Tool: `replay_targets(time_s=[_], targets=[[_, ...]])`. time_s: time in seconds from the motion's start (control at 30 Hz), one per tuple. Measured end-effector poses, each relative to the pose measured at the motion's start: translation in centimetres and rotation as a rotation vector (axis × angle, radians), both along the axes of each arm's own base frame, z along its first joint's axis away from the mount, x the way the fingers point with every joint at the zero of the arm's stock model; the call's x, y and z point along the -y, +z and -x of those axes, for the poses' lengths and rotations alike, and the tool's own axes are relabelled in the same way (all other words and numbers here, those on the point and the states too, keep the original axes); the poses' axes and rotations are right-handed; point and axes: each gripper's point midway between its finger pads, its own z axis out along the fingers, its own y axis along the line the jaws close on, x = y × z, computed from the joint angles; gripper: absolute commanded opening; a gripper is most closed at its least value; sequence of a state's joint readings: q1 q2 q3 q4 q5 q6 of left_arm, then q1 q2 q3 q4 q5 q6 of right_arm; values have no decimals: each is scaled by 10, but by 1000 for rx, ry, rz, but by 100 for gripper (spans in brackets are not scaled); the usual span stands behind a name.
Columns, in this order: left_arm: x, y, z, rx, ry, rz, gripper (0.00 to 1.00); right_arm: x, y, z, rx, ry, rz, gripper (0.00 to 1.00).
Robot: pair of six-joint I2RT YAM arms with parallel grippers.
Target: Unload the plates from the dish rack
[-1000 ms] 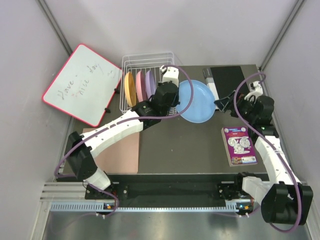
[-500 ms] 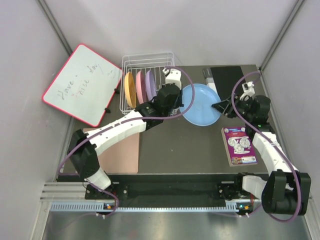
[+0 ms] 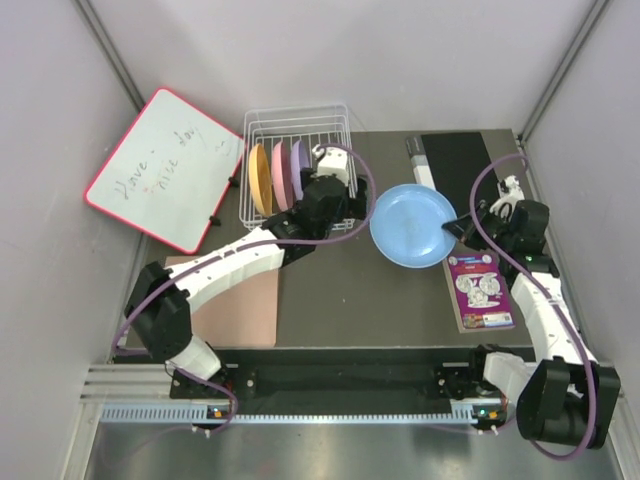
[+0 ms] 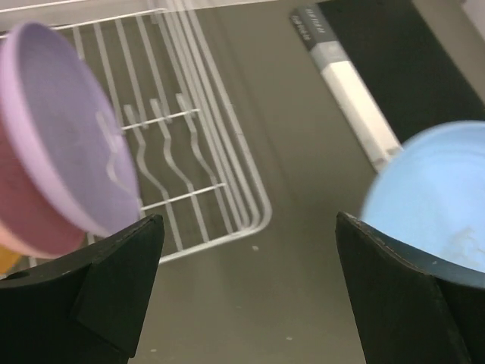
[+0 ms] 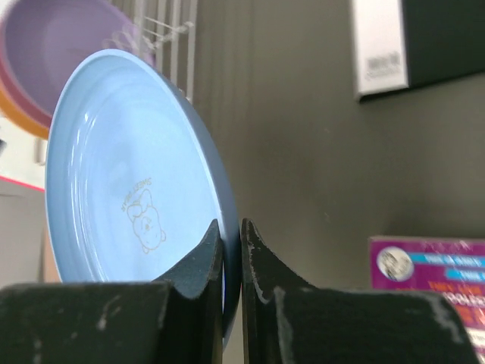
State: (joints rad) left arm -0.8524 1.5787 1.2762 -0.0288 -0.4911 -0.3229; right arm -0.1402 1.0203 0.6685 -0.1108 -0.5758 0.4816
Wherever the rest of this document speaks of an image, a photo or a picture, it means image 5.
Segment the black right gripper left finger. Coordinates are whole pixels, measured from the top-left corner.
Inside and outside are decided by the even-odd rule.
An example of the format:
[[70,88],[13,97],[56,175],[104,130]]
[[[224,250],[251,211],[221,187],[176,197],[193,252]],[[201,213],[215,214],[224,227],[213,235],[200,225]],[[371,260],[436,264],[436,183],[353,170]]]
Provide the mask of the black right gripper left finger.
[[149,283],[15,284],[1,291],[3,363],[219,363],[223,244],[216,221]]

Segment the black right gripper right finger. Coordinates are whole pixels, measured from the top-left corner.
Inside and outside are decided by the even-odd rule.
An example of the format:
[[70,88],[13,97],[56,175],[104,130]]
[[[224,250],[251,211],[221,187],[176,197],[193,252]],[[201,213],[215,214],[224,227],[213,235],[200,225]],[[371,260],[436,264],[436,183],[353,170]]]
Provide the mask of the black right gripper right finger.
[[309,284],[244,219],[242,320],[247,363],[476,363],[458,313],[418,290]]

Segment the blue plate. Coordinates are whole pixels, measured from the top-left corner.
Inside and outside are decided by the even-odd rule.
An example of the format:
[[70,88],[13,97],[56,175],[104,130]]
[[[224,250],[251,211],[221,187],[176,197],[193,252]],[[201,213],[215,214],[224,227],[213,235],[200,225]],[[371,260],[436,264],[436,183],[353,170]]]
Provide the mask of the blue plate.
[[229,178],[192,104],[140,58],[104,49],[69,77],[48,137],[45,210],[64,283],[152,281],[216,221],[230,336],[241,268]]

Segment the orange plate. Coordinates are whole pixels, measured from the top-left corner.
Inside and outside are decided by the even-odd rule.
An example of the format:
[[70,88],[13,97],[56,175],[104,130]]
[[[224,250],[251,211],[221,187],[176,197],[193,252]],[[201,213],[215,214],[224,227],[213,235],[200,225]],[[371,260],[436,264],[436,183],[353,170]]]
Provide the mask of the orange plate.
[[24,113],[17,104],[10,97],[9,93],[5,89],[5,85],[1,82],[1,111],[2,113],[14,124],[21,129],[47,140],[49,137],[49,129],[37,124],[32,118]]

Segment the purple plate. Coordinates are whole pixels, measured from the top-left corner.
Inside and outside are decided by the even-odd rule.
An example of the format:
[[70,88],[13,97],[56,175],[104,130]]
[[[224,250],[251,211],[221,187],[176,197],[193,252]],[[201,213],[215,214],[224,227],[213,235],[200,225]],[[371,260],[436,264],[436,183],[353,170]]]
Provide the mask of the purple plate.
[[31,118],[48,127],[76,67],[102,49],[131,51],[136,32],[107,1],[13,1],[2,19],[1,56]]

